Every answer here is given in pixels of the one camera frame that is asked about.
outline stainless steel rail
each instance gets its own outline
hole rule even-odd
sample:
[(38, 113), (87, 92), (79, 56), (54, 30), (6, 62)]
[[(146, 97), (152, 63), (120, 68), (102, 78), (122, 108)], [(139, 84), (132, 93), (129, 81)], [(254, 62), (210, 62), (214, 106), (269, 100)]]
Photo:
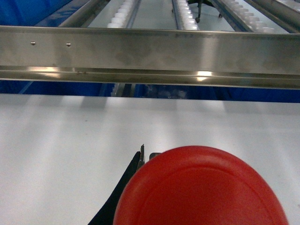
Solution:
[(0, 79), (300, 89), (300, 75), (209, 71), (0, 67)]
[(290, 33), (300, 33), (300, 12), (277, 0), (245, 0)]
[(235, 31), (253, 32), (223, 1), (211, 0), (211, 3)]
[(66, 19), (60, 27), (81, 27), (96, 11), (101, 11), (105, 0), (90, 0)]
[(0, 27), (0, 79), (300, 88), (300, 35)]

